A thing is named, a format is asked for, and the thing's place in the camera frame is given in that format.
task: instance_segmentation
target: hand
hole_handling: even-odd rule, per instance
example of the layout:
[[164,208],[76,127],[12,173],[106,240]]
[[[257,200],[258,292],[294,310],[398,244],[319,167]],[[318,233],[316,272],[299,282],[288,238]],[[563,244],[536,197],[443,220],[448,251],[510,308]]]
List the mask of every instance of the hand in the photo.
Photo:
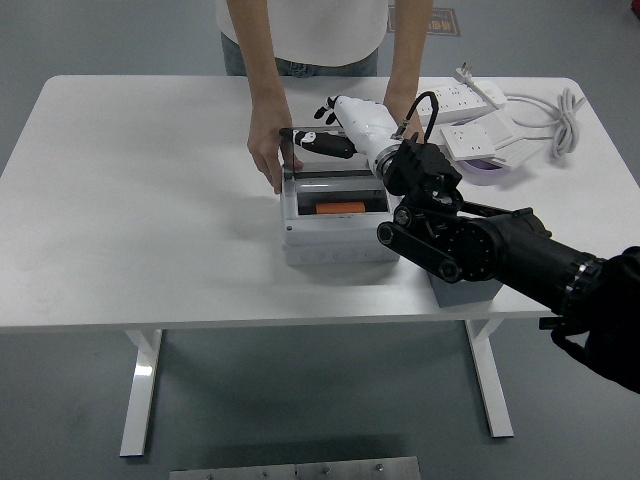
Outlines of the hand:
[[[391,84],[387,87],[387,92],[384,96],[384,106],[387,107],[389,113],[396,121],[396,123],[402,122],[407,113],[409,113],[409,109],[411,108],[411,104],[416,99],[416,91],[413,89],[400,89],[394,88]],[[411,136],[418,132],[419,137],[418,141],[422,142],[424,139],[424,129],[422,124],[420,123],[420,116],[418,112],[414,112],[411,120],[409,122],[409,126],[404,133],[404,138],[411,138]]]
[[[280,129],[291,128],[291,113],[286,99],[266,98],[253,104],[247,147],[256,167],[267,178],[276,195],[282,191],[282,167],[278,151],[285,164],[293,159],[293,146],[280,136]],[[295,168],[302,162],[293,159]]]

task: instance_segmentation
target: black cable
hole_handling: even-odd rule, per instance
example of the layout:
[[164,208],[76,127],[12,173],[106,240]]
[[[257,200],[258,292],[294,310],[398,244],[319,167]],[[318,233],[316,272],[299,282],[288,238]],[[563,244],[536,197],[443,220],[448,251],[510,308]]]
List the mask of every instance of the black cable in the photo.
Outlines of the black cable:
[[431,117],[429,118],[429,124],[427,125],[427,129],[424,132],[424,143],[427,143],[427,141],[429,140],[429,137],[431,136],[431,132],[433,131],[433,126],[436,123],[438,110],[440,109],[440,106],[438,104],[438,98],[436,97],[436,94],[434,92],[421,93],[414,100],[413,104],[411,104],[411,108],[409,108],[409,112],[407,113],[406,118],[402,121],[400,126],[398,126],[398,131],[396,132],[397,137],[399,138],[402,137],[402,135],[404,134],[404,131],[407,129],[407,126],[409,125],[409,122],[411,121],[411,117],[416,111],[416,108],[418,108],[418,105],[422,100],[424,100],[425,97],[429,97],[431,99],[431,109],[432,109]]

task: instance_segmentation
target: concrete floor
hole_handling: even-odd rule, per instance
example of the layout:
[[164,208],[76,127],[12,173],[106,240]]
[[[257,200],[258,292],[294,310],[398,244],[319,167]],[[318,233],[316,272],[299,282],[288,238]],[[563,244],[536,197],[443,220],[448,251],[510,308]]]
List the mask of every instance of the concrete floor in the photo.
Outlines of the concrete floor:
[[[424,76],[468,61],[477,76],[570,77],[640,181],[630,0],[436,4],[455,9],[461,36],[429,37]],[[224,74],[212,0],[0,0],[0,12],[0,169],[54,75]],[[1,335],[0,478],[404,455],[425,480],[638,478],[640,397],[569,359],[536,319],[505,322],[492,343],[513,439],[488,434],[461,322],[169,331],[148,453],[121,459],[125,335]]]

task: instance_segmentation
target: orange object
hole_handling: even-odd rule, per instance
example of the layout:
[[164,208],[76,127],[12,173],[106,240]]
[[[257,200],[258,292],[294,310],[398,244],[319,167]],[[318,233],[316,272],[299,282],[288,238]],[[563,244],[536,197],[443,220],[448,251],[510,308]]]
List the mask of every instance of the orange object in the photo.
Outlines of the orange object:
[[365,213],[367,210],[364,202],[318,203],[316,213],[318,215],[336,213]]

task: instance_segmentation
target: white power strip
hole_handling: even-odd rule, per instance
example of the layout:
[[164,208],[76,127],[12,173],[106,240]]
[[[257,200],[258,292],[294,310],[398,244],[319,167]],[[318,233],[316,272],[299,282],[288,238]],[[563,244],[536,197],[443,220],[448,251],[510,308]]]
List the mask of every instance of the white power strip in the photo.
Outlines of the white power strip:
[[[504,108],[507,104],[507,97],[491,80],[479,80],[476,82],[476,86],[491,98],[499,108]],[[447,85],[430,90],[436,94],[439,104],[436,124],[478,118],[495,111],[495,108],[485,102],[480,95],[466,84]],[[431,104],[424,100],[418,105],[417,111],[422,125],[427,125],[431,118],[431,113],[433,113]]]

